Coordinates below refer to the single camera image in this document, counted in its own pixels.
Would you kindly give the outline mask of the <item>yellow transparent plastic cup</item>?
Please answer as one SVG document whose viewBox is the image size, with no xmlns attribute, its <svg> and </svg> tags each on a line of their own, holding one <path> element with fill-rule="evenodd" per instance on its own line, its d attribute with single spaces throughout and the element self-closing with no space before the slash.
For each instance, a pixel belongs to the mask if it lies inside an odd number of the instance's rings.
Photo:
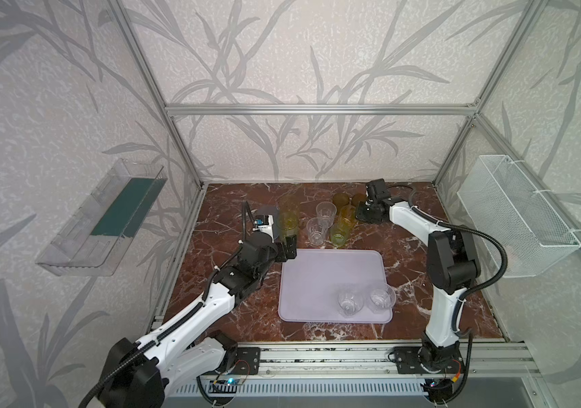
<svg viewBox="0 0 581 408">
<path fill-rule="evenodd" d="M 351 204 L 341 207 L 336 217 L 336 225 L 347 230 L 353 229 L 357 224 L 356 210 L 356 207 Z"/>
</svg>

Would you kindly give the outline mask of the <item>clear faceted cup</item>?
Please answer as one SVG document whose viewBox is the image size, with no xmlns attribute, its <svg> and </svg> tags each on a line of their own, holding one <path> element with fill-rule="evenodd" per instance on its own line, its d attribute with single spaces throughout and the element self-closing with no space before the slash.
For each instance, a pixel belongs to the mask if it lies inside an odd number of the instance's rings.
<svg viewBox="0 0 581 408">
<path fill-rule="evenodd" d="M 322 247 L 325 242 L 328 226 L 323 218 L 309 219 L 307 222 L 307 239 L 312 247 Z"/>
<path fill-rule="evenodd" d="M 343 288 L 336 294 L 339 313 L 345 317 L 356 316 L 364 307 L 365 301 L 359 290 Z"/>
<path fill-rule="evenodd" d="M 333 226 L 336 217 L 336 205 L 333 202 L 320 202 L 316 206 L 316 216 L 319 223 L 326 229 Z"/>
<path fill-rule="evenodd" d="M 396 301 L 396 292 L 387 283 L 375 283 L 367 290 L 366 302 L 369 309 L 376 314 L 392 310 Z"/>
</svg>

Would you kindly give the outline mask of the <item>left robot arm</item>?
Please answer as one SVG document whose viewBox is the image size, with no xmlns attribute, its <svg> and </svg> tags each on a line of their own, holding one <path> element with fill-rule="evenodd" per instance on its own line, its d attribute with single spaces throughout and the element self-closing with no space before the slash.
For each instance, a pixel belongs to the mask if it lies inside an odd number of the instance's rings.
<svg viewBox="0 0 581 408">
<path fill-rule="evenodd" d="M 80 405 L 98 400 L 104 407 L 161 407 L 176 386 L 219 369 L 236 343 L 224 335 L 197 339 L 256 292 L 274 264 L 286 260 L 284 245 L 269 234 L 254 231 L 242 238 L 185 309 L 139 340 L 123 338 L 111 348 L 100 379 Z"/>
</svg>

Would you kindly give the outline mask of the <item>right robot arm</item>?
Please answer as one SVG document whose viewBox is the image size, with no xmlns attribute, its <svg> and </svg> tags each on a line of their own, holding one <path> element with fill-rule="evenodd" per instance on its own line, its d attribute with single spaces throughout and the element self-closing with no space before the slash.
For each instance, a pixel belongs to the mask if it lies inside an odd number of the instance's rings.
<svg viewBox="0 0 581 408">
<path fill-rule="evenodd" d="M 462 295 L 480 275 L 472 234 L 447 227 L 409 202 L 361 202 L 356 219 L 366 224 L 391 222 L 427 246 L 426 273 L 433 284 L 433 303 L 420 358 L 433 364 L 452 358 L 460 347 Z"/>
</svg>

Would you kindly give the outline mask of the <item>lilac plastic tray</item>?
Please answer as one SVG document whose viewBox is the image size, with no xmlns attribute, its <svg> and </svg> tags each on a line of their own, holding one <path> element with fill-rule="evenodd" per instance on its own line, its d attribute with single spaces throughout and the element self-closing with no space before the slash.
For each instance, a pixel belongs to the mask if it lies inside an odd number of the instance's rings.
<svg viewBox="0 0 581 408">
<path fill-rule="evenodd" d="M 378 282 L 387 278 L 377 251 L 299 249 L 282 267 L 279 316 L 286 322 L 387 324 L 392 310 L 376 314 L 366 302 L 369 286 Z M 336 294 L 343 288 L 363 296 L 365 305 L 356 316 L 339 313 Z"/>
</svg>

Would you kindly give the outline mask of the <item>tall green plastic cup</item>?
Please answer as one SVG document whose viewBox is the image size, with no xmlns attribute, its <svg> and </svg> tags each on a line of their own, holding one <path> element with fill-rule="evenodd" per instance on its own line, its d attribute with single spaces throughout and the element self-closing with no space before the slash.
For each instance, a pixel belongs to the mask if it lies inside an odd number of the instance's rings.
<svg viewBox="0 0 581 408">
<path fill-rule="evenodd" d="M 297 239 L 299 231 L 299 215 L 296 211 L 284 211 L 280 213 L 280 238 Z"/>
</svg>

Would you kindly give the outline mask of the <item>amber dimpled cup right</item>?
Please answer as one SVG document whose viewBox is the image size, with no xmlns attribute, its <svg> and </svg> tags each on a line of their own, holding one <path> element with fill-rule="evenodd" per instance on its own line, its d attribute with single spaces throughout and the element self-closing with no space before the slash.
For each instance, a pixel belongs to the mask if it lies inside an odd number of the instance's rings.
<svg viewBox="0 0 581 408">
<path fill-rule="evenodd" d="M 352 196 L 351 198 L 351 205 L 354 207 L 358 207 L 361 203 L 365 203 L 367 200 L 367 195 L 363 193 L 358 193 Z"/>
</svg>

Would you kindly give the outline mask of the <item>amber dimpled cup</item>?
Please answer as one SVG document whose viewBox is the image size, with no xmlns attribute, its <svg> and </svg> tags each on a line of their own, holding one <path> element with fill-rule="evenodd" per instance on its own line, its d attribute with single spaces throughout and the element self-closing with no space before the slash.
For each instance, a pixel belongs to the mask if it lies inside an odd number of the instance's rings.
<svg viewBox="0 0 581 408">
<path fill-rule="evenodd" d="M 358 207 L 361 203 L 365 203 L 367 200 L 367 195 L 363 193 L 358 193 L 352 196 L 351 198 L 351 205 L 354 207 Z"/>
<path fill-rule="evenodd" d="M 332 197 L 332 203 L 336 207 L 336 211 L 339 212 L 342 207 L 345 207 L 351 203 L 350 195 L 343 192 L 336 193 Z"/>
</svg>

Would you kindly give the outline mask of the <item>tall yellow plastic cup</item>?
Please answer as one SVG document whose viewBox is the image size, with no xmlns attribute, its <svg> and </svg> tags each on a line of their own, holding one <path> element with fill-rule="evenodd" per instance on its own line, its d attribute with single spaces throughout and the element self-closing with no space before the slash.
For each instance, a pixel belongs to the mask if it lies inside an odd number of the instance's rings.
<svg viewBox="0 0 581 408">
<path fill-rule="evenodd" d="M 283 216 L 294 216 L 299 217 L 300 213 L 300 202 L 297 197 L 293 195 L 285 195 L 279 200 L 280 214 Z"/>
</svg>

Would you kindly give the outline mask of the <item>amber dimpled cup left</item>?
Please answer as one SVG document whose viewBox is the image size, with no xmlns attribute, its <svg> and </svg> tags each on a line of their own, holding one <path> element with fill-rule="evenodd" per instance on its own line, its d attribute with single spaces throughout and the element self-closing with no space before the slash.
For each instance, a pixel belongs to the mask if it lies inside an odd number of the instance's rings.
<svg viewBox="0 0 581 408">
<path fill-rule="evenodd" d="M 336 207 L 336 211 L 339 212 L 342 207 L 345 207 L 351 203 L 350 195 L 343 192 L 336 193 L 332 197 L 332 203 Z"/>
</svg>

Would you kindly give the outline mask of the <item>small green plastic cup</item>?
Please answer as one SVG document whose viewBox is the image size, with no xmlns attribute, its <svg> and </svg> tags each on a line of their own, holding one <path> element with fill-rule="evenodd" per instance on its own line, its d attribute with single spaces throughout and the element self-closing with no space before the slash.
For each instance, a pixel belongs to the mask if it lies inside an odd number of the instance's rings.
<svg viewBox="0 0 581 408">
<path fill-rule="evenodd" d="M 347 223 L 335 223 L 330 229 L 330 242 L 334 248 L 344 248 L 348 243 L 352 227 Z"/>
</svg>

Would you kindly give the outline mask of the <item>blue frosted plastic cup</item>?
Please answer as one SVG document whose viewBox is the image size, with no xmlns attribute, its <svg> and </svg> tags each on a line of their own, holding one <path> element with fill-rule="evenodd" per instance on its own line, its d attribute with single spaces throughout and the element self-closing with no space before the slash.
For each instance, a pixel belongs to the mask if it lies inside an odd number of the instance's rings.
<svg viewBox="0 0 581 408">
<path fill-rule="evenodd" d="M 256 219 L 261 219 L 268 222 L 268 219 L 272 217 L 275 222 L 279 221 L 280 210 L 278 207 L 272 205 L 261 206 L 255 214 Z"/>
</svg>

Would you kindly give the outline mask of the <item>small circuit board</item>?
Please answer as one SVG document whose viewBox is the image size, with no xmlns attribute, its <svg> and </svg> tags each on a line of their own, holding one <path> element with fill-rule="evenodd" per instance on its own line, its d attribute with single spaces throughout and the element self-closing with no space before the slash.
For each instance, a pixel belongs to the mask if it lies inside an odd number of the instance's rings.
<svg viewBox="0 0 581 408">
<path fill-rule="evenodd" d="M 241 377 L 218 377 L 212 381 L 212 387 L 214 388 L 233 388 L 239 387 L 245 384 L 247 380 L 246 376 Z"/>
</svg>

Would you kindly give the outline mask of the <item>green pad in bin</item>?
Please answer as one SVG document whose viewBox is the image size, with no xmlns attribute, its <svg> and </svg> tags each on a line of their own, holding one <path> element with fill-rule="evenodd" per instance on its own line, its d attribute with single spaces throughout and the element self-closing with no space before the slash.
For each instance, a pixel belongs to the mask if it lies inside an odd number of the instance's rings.
<svg viewBox="0 0 581 408">
<path fill-rule="evenodd" d="M 131 178 L 91 236 L 134 238 L 165 183 L 164 178 Z"/>
</svg>

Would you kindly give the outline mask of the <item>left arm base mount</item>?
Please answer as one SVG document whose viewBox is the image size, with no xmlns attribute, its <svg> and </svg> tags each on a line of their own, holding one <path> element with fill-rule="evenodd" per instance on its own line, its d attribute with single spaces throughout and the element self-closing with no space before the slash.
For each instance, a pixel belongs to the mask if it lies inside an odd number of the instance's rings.
<svg viewBox="0 0 581 408">
<path fill-rule="evenodd" d="M 230 375 L 257 375 L 262 350 L 258 347 L 237 347 L 228 350 L 216 369 L 217 373 Z"/>
</svg>

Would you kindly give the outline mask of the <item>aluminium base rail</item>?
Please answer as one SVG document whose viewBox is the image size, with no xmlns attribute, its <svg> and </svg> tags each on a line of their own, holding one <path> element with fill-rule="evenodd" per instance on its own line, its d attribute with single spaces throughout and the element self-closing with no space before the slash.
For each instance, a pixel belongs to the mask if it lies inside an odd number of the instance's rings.
<svg viewBox="0 0 581 408">
<path fill-rule="evenodd" d="M 390 378 L 443 377 L 455 374 L 399 374 L 387 358 L 395 347 L 419 346 L 416 341 L 363 342 L 260 342 L 242 347 L 262 350 L 257 375 L 248 381 L 263 379 L 317 378 Z M 460 354 L 466 363 L 465 343 Z M 477 339 L 472 345 L 469 363 L 471 377 L 539 377 L 540 369 L 525 343 L 503 343 L 495 339 Z"/>
</svg>

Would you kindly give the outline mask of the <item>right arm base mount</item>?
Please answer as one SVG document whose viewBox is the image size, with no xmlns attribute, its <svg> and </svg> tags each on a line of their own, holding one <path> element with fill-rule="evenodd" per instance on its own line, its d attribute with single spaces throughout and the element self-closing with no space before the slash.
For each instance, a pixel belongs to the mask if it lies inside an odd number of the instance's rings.
<svg viewBox="0 0 581 408">
<path fill-rule="evenodd" d="M 461 374 L 465 362 L 455 346 L 442 348 L 395 347 L 387 356 L 399 374 Z"/>
</svg>

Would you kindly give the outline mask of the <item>clear plastic wall bin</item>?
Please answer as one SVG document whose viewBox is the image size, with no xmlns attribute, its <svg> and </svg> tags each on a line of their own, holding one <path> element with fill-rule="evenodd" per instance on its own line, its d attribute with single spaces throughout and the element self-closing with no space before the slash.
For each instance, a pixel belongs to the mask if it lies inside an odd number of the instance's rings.
<svg viewBox="0 0 581 408">
<path fill-rule="evenodd" d="M 36 264 L 56 276 L 114 275 L 135 237 L 91 236 L 91 232 L 133 178 L 168 181 L 165 167 L 161 164 L 117 160 L 41 251 Z"/>
</svg>

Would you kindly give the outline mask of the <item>aluminium frame crossbar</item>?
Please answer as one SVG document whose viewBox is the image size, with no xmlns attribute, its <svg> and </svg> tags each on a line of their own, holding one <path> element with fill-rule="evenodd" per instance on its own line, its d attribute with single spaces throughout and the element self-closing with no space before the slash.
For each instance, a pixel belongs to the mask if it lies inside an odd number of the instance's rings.
<svg viewBox="0 0 581 408">
<path fill-rule="evenodd" d="M 171 104 L 170 117 L 186 116 L 471 116 L 477 107 L 469 104 Z"/>
</svg>

